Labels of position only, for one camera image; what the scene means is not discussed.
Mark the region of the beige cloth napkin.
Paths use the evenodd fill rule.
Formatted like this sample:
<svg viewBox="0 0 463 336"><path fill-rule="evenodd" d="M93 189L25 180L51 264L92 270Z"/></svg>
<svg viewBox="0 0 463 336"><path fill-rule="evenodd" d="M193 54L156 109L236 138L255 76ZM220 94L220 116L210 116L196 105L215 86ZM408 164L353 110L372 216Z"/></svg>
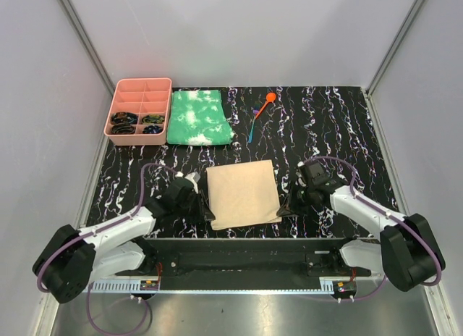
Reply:
<svg viewBox="0 0 463 336"><path fill-rule="evenodd" d="M215 231L281 221L279 194L271 160L206 169L209 206Z"/></svg>

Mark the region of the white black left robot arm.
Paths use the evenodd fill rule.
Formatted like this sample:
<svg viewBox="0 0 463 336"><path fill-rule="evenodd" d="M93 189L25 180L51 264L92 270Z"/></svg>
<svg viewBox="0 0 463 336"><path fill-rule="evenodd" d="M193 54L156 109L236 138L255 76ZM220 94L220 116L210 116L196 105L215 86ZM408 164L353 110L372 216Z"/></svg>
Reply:
<svg viewBox="0 0 463 336"><path fill-rule="evenodd" d="M104 223L79 230L70 224L60 227L33 265L38 287L58 303L68 303L90 283L113 274L150 274L156 250L143 236L178 218L193 224L216 218L192 175L175 178L160 196Z"/></svg>

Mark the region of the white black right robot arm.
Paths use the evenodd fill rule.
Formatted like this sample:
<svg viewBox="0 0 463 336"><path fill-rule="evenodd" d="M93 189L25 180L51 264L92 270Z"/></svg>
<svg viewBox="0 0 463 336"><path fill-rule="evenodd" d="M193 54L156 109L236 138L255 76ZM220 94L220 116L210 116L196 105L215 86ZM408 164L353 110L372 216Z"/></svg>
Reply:
<svg viewBox="0 0 463 336"><path fill-rule="evenodd" d="M345 164L352 173L346 182L330 176L321 164L323 160L320 156L299 162L302 182L291 185L278 216L302 216L311 206L322 205L373 235L371 243L348 240L332 253L328 266L334 274L342 276L361 267L379 273L402 292L418 285L437 285L446 262L428 220L420 214L405 215L373 201L354 186L357 170L350 163Z"/></svg>

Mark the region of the teal plastic utensil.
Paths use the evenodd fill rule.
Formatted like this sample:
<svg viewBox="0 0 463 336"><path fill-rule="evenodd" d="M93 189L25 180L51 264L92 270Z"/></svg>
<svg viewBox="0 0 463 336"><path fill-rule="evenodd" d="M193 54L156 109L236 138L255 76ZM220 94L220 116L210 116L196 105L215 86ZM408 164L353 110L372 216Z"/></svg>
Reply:
<svg viewBox="0 0 463 336"><path fill-rule="evenodd" d="M247 143L248 143L248 144L251 144L251 143L252 143L252 138L253 138L253 133L254 133L254 129L255 129L255 121L256 121L256 118L257 118L257 115L254 115L254 117L253 117L253 119L252 119L252 123L251 123L251 128L250 128L250 131L249 131L248 139L247 139Z"/></svg>

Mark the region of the green white tie-dye cloth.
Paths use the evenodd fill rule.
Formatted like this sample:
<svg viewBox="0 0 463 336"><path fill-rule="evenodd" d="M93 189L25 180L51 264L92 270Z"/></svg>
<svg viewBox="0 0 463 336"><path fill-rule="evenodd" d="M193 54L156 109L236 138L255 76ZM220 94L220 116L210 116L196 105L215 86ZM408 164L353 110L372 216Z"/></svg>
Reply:
<svg viewBox="0 0 463 336"><path fill-rule="evenodd" d="M171 103L167 143L184 146L222 146L234 132L218 90L177 91Z"/></svg>

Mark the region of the blue coiled band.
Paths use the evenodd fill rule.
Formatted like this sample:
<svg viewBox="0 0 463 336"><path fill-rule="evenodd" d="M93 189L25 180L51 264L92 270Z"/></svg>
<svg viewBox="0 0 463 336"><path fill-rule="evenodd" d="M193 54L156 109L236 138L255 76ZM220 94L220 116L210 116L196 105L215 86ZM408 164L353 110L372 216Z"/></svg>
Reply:
<svg viewBox="0 0 463 336"><path fill-rule="evenodd" d="M159 125L147 125L143 128L143 134L159 134L161 133L163 128Z"/></svg>

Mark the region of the yellow green coiled band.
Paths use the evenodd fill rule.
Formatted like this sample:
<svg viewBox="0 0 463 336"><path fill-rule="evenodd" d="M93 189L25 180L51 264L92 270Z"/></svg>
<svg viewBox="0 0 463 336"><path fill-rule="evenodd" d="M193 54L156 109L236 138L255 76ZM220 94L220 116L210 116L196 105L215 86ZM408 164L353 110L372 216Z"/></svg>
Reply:
<svg viewBox="0 0 463 336"><path fill-rule="evenodd" d="M159 125L165 122L165 116L161 114L146 114L141 119L142 125Z"/></svg>

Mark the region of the orange plastic spoon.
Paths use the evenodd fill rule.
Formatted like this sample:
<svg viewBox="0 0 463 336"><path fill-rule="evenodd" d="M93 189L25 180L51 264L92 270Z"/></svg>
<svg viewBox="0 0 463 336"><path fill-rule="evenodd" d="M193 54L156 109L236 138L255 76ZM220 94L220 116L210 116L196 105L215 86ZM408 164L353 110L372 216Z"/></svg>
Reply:
<svg viewBox="0 0 463 336"><path fill-rule="evenodd" d="M273 103L274 101L276 100L276 94L271 92L271 93L268 93L266 95L266 101L265 103L261 106L261 108L259 109L259 111L257 112L257 114L255 115L255 117L259 117L263 111L265 110L265 108L267 107L267 105L269 105L270 103Z"/></svg>

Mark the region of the dark coiled band bottom-left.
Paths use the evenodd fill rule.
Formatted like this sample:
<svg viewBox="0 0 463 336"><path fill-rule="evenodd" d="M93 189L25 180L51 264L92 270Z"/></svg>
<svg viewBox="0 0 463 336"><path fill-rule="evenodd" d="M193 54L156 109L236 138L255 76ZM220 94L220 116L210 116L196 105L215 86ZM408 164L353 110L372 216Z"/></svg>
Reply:
<svg viewBox="0 0 463 336"><path fill-rule="evenodd" d="M113 125L110 129L111 135L132 135L136 132L136 126L130 124Z"/></svg>

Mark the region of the pink compartment tray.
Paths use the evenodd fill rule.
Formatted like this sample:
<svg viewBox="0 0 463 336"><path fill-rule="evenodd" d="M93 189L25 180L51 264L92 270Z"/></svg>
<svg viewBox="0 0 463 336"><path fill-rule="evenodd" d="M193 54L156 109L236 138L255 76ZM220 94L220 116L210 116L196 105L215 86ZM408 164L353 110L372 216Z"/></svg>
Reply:
<svg viewBox="0 0 463 336"><path fill-rule="evenodd" d="M116 84L111 107L104 127L105 136L116 146L160 146L166 143L172 98L172 81L167 77L126 78ZM111 135L111 115L132 112L138 115L136 132L132 135ZM143 134L141 119L146 114L161 114L165 122L159 134Z"/></svg>

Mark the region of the dark coiled band top-left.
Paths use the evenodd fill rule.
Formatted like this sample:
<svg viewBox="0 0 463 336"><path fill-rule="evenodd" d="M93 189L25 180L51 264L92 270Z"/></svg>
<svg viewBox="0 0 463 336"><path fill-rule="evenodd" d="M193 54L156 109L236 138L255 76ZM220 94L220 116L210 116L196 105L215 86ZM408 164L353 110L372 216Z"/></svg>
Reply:
<svg viewBox="0 0 463 336"><path fill-rule="evenodd" d="M115 112L111 115L111 124L113 125L136 125L138 115L132 112Z"/></svg>

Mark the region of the aluminium front frame rail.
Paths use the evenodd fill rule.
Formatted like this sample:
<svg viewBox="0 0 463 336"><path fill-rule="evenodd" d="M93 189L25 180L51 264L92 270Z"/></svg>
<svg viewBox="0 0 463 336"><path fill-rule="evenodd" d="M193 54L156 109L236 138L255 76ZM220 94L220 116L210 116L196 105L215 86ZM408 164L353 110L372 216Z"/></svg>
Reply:
<svg viewBox="0 0 463 336"><path fill-rule="evenodd" d="M83 292L161 293L296 293L332 294L331 278L303 275L295 271L192 271L176 276L162 275L160 264L147 274L125 271L92 282Z"/></svg>

